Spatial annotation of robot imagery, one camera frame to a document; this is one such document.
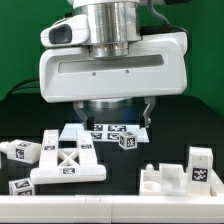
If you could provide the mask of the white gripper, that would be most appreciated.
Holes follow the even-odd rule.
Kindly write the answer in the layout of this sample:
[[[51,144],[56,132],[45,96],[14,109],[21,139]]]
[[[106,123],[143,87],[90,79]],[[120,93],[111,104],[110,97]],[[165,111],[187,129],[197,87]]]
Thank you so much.
[[[145,36],[118,58],[94,59],[86,47],[50,49],[40,59],[41,95],[49,103],[74,101],[73,109],[89,131],[94,117],[84,113],[82,101],[145,97],[139,127],[148,128],[154,96],[181,94],[187,87],[186,51],[183,32]]]

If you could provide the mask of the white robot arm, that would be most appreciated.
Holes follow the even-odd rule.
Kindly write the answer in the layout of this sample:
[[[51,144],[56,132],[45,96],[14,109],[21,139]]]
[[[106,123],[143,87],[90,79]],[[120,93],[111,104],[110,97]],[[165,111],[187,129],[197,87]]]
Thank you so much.
[[[41,33],[46,51],[39,63],[42,97],[49,103],[72,102],[84,121],[85,101],[143,97],[147,107],[139,125],[147,128],[160,95],[187,87],[185,31],[168,21],[160,32],[141,29],[137,7],[143,0],[67,0],[74,10]]]

